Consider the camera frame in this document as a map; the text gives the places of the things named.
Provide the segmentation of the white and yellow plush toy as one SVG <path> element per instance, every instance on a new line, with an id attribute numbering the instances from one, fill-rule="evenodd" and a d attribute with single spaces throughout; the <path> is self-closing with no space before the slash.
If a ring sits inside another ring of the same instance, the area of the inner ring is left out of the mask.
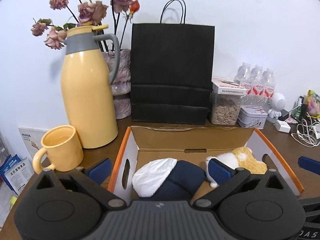
<path id="1" fill-rule="evenodd" d="M 222 184 L 215 180 L 216 176 L 212 175 L 212 173 L 216 171 L 216 168 L 213 167 L 213 159 L 217 159 L 232 169 L 243 167 L 249 170 L 251 174 L 264 174 L 267 171 L 267 165 L 263 161 L 255 159 L 252 150 L 247 147 L 239 147 L 232 150 L 232 152 L 222 153 L 215 157 L 208 156 L 205 160 L 206 176 L 210 187 L 213 189 Z"/>

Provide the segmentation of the yellow ceramic mug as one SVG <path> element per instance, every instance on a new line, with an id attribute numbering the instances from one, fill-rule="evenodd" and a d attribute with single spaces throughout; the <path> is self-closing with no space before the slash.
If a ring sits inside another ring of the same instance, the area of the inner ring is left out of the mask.
<path id="1" fill-rule="evenodd" d="M 52 128 L 41 138 L 42 148 L 33 157 L 33 169 L 40 174 L 44 166 L 41 159 L 44 155 L 50 161 L 48 169 L 60 172 L 70 171 L 82 162 L 84 152 L 74 126 L 61 125 Z"/>

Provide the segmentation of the white charger adapter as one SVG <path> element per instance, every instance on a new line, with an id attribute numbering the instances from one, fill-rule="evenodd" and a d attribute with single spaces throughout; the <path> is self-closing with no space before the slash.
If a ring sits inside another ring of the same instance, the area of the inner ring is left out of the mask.
<path id="1" fill-rule="evenodd" d="M 276 120 L 274 126 L 278 132 L 290 133 L 291 131 L 291 126 L 285 121 Z"/>

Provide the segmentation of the red cardboard box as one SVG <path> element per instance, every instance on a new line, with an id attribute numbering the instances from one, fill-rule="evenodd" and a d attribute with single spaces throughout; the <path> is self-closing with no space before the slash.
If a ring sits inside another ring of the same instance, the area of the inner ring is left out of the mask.
<path id="1" fill-rule="evenodd" d="M 163 158 L 185 160 L 202 168 L 208 156 L 232 152 L 241 146 L 261 161 L 268 155 L 296 196 L 304 187 L 272 143 L 256 128 L 237 127 L 143 127 L 129 126 L 124 134 L 108 191 L 130 203 L 134 197 L 132 177 L 150 161 Z"/>

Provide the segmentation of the small printed tin box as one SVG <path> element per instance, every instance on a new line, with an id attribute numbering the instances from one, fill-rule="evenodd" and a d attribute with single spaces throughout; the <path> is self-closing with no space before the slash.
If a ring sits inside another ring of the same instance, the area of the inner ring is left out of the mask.
<path id="1" fill-rule="evenodd" d="M 237 122 L 243 128 L 263 129 L 267 116 L 262 108 L 242 106 Z"/>

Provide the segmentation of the colourful snack bag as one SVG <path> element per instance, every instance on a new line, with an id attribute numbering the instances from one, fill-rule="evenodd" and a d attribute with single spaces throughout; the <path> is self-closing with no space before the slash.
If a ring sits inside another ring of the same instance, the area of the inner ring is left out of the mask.
<path id="1" fill-rule="evenodd" d="M 311 89 L 307 93 L 307 113 L 313 118 L 319 118 L 320 116 L 320 98 Z"/>

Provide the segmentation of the yellow thermos jug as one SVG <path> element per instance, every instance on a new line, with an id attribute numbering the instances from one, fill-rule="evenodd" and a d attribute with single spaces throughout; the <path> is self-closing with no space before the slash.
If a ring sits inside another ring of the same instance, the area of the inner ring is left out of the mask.
<path id="1" fill-rule="evenodd" d="M 114 34 L 97 34 L 107 28 L 106 24 L 75 27 L 64 40 L 61 92 L 69 124 L 83 148 L 105 146 L 118 135 L 111 85 L 119 69 L 120 45 Z M 106 40 L 114 45 L 113 70 L 98 44 Z"/>

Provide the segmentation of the white robot figurine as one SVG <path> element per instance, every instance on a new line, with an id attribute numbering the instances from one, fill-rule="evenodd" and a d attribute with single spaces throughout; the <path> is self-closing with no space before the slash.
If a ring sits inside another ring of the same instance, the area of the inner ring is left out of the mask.
<path id="1" fill-rule="evenodd" d="M 285 108 L 285 96 L 280 92 L 275 92 L 268 110 L 267 120 L 275 123 L 281 117 L 281 111 Z"/>

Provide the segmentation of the blue booklets on floor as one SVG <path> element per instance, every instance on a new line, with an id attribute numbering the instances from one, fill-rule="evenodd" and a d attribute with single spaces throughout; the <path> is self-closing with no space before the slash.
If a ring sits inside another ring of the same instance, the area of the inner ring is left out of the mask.
<path id="1" fill-rule="evenodd" d="M 29 158 L 8 155 L 1 165 L 1 177 L 18 196 L 34 174 Z"/>

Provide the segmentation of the clear jar of seeds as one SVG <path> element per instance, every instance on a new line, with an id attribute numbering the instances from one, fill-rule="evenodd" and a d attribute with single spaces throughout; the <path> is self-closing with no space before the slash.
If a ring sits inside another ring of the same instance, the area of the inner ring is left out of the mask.
<path id="1" fill-rule="evenodd" d="M 212 77 L 212 84 L 210 122 L 214 125 L 235 125 L 246 89 L 224 77 Z"/>

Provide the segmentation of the water bottle middle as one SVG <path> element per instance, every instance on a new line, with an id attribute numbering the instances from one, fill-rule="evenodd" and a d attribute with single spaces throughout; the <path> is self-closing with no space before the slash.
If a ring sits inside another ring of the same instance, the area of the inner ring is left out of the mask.
<path id="1" fill-rule="evenodd" d="M 263 99 L 264 81 L 263 81 L 263 67 L 255 65 L 249 76 L 248 82 L 250 89 L 248 94 L 248 105 L 250 107 L 259 107 Z"/>

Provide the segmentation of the water bottle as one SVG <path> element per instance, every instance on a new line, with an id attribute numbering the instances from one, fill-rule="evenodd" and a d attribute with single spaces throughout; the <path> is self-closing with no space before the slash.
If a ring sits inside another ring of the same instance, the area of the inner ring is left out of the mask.
<path id="1" fill-rule="evenodd" d="M 249 76 L 248 82 L 250 89 L 248 94 L 248 105 L 250 107 L 259 107 L 263 99 L 264 81 L 263 81 L 263 67 L 255 65 Z"/>
<path id="2" fill-rule="evenodd" d="M 250 76 L 250 63 L 243 62 L 242 65 L 238 68 L 238 72 L 234 77 L 234 82 L 240 84 L 242 81 L 246 81 Z"/>
<path id="3" fill-rule="evenodd" d="M 274 90 L 276 87 L 276 80 L 274 77 L 274 70 L 267 68 L 263 72 L 262 81 L 264 84 L 263 95 L 261 100 L 261 106 L 265 112 L 271 108 L 271 102 L 274 95 Z"/>

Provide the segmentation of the water bottle right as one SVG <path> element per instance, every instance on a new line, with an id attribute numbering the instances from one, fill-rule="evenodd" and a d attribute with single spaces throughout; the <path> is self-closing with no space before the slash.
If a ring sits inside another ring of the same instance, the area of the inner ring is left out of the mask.
<path id="1" fill-rule="evenodd" d="M 265 112 L 271 108 L 271 102 L 274 95 L 274 90 L 276 87 L 276 80 L 274 77 L 274 70 L 267 68 L 263 72 L 262 81 L 264 84 L 263 95 L 261 100 L 261 106 Z"/>

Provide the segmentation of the pink fuzzy vase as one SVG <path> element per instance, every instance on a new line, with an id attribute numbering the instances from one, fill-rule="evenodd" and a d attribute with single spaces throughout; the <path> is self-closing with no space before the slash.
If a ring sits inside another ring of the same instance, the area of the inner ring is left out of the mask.
<path id="1" fill-rule="evenodd" d="M 111 85 L 116 119 L 131 115 L 131 50 L 120 52 L 120 64 L 114 82 Z"/>

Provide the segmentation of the water bottle left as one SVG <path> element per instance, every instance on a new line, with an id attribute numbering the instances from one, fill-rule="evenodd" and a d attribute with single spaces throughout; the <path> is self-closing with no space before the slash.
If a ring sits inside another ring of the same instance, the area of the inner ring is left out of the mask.
<path id="1" fill-rule="evenodd" d="M 250 63 L 243 62 L 242 65 L 238 68 L 238 72 L 234 77 L 234 82 L 240 84 L 242 81 L 246 81 L 250 76 Z"/>

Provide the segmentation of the black paper shopping bag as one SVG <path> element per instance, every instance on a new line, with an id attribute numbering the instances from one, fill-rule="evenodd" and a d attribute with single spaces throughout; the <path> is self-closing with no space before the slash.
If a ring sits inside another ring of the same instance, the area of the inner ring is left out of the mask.
<path id="1" fill-rule="evenodd" d="M 138 122 L 204 125 L 210 107 L 215 28 L 185 22 L 132 26 L 131 117 Z"/>

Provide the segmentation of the dried rose bouquet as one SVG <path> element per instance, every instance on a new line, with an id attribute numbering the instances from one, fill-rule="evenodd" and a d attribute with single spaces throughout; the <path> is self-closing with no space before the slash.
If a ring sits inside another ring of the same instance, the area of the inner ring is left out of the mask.
<path id="1" fill-rule="evenodd" d="M 140 10 L 139 0 L 110 0 L 110 5 L 104 4 L 102 1 L 88 0 L 83 2 L 79 0 L 78 13 L 71 11 L 68 6 L 69 0 L 49 0 L 49 5 L 52 10 L 68 9 L 75 23 L 66 22 L 63 26 L 58 26 L 53 23 L 50 18 L 41 18 L 34 21 L 31 28 L 33 36 L 42 36 L 45 31 L 48 31 L 44 44 L 51 49 L 60 50 L 64 47 L 63 40 L 67 37 L 67 31 L 75 27 L 84 27 L 92 25 L 99 27 L 102 25 L 102 20 L 107 16 L 108 8 L 112 10 L 114 34 L 118 32 L 120 17 L 125 19 L 124 28 L 132 21 L 135 13 Z"/>

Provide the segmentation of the white wall panel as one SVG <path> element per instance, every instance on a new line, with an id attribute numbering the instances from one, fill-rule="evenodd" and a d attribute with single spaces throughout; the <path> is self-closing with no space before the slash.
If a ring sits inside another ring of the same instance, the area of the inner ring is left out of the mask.
<path id="1" fill-rule="evenodd" d="M 41 139 L 45 135 L 47 130 L 26 127 L 19 127 L 18 130 L 30 154 L 31 159 L 33 159 L 35 153 L 42 148 Z"/>

